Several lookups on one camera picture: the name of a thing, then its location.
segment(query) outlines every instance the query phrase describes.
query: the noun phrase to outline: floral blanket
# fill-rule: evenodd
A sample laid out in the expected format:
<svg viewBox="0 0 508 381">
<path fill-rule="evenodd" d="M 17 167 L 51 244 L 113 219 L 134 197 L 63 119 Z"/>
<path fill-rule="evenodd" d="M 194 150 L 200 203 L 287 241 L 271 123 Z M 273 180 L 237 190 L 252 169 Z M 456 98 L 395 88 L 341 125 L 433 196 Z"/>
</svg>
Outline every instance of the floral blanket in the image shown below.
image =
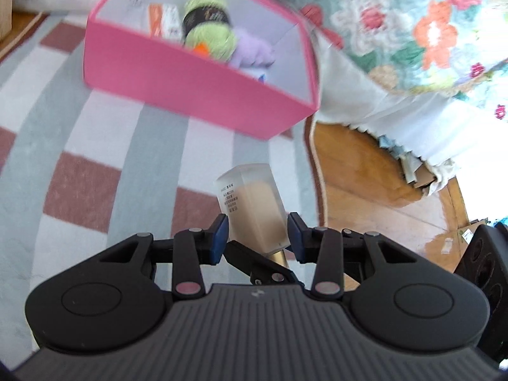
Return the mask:
<svg viewBox="0 0 508 381">
<path fill-rule="evenodd" d="M 508 0 L 281 1 L 394 93 L 461 95 L 506 69 Z"/>
</svg>

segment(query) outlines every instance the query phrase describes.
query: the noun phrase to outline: striped carpet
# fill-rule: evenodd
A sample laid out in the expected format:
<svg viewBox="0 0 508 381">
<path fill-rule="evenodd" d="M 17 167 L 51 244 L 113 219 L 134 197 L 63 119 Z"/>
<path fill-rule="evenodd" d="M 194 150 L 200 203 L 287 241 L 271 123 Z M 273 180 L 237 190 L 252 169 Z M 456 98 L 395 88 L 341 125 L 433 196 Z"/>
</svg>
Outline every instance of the striped carpet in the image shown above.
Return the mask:
<svg viewBox="0 0 508 381">
<path fill-rule="evenodd" d="M 311 119 L 259 141 L 90 90 L 85 19 L 37 26 L 0 64 L 0 357 L 9 367 L 34 348 L 30 290 L 139 231 L 166 238 L 207 227 L 219 213 L 213 181 L 233 166 L 270 163 L 286 211 L 323 224 Z M 247 282 L 225 262 L 203 274 L 208 285 Z M 158 285 L 170 277 L 158 268 Z"/>
</svg>

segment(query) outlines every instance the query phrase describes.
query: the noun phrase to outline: orange flower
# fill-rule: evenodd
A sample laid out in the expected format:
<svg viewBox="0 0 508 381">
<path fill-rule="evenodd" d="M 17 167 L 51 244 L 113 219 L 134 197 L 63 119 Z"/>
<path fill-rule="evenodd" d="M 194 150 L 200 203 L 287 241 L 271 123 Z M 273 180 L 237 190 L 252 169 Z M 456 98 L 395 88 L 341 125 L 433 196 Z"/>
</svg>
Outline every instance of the orange flower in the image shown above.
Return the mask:
<svg viewBox="0 0 508 381">
<path fill-rule="evenodd" d="M 423 70 L 435 62 L 439 68 L 448 68 L 450 48 L 457 43 L 457 29 L 448 24 L 451 4 L 448 1 L 429 3 L 428 15 L 423 17 L 413 30 L 413 36 L 421 47 L 426 48 Z"/>
</svg>

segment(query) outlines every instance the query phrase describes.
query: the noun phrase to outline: purple plush toy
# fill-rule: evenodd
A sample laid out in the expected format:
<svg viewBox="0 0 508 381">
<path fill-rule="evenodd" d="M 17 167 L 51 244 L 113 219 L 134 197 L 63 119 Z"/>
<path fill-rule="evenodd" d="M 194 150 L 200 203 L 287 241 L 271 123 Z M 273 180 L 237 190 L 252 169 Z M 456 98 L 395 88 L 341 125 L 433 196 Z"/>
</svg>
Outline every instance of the purple plush toy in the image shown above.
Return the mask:
<svg viewBox="0 0 508 381">
<path fill-rule="evenodd" d="M 271 65 L 275 61 L 273 47 L 266 40 L 254 37 L 243 28 L 234 28 L 233 32 L 238 43 L 229 60 L 231 67 L 263 67 Z"/>
</svg>

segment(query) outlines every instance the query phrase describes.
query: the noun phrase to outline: orange object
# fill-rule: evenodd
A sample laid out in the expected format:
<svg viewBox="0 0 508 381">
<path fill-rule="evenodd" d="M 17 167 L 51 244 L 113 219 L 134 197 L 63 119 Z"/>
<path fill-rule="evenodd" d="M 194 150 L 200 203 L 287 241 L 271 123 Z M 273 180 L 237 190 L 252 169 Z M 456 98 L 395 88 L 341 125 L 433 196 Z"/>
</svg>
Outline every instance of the orange object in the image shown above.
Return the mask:
<svg viewBox="0 0 508 381">
<path fill-rule="evenodd" d="M 150 36 L 162 37 L 162 5 L 150 4 L 148 6 L 148 15 L 150 21 Z"/>
<path fill-rule="evenodd" d="M 451 5 L 443 1 L 431 1 L 428 14 L 423 17 L 415 29 L 413 36 L 419 46 L 424 47 L 423 70 L 428 70 L 435 62 L 439 68 L 448 68 L 450 48 L 457 43 L 457 29 L 448 24 L 451 15 Z"/>
<path fill-rule="evenodd" d="M 196 47 L 192 49 L 192 51 L 203 57 L 208 57 L 210 55 L 210 50 L 208 49 L 208 46 L 204 43 L 199 43 Z"/>
</svg>

